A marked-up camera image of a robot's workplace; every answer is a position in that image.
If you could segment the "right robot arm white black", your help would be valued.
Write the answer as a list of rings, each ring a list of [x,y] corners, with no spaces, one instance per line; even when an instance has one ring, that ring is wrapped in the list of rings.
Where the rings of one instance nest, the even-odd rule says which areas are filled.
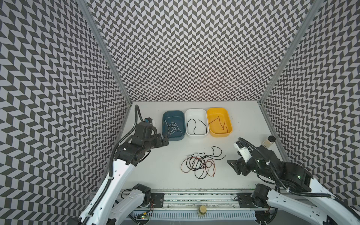
[[[234,143],[240,158],[228,164],[238,175],[250,172],[269,179],[256,184],[251,193],[238,194],[242,208],[283,210],[312,225],[358,225],[360,212],[327,190],[302,166],[281,161],[264,146],[256,147],[244,138]]]

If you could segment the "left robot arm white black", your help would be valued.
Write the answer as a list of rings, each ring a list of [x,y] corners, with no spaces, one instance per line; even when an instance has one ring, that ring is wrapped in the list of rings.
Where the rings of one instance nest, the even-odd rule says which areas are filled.
[[[111,152],[106,179],[81,215],[67,220],[68,225],[119,225],[137,207],[150,204],[151,189],[141,184],[137,184],[120,203],[115,202],[135,167],[152,149],[169,144],[168,137],[157,132],[151,118],[142,118],[138,105],[134,112],[132,129]]]

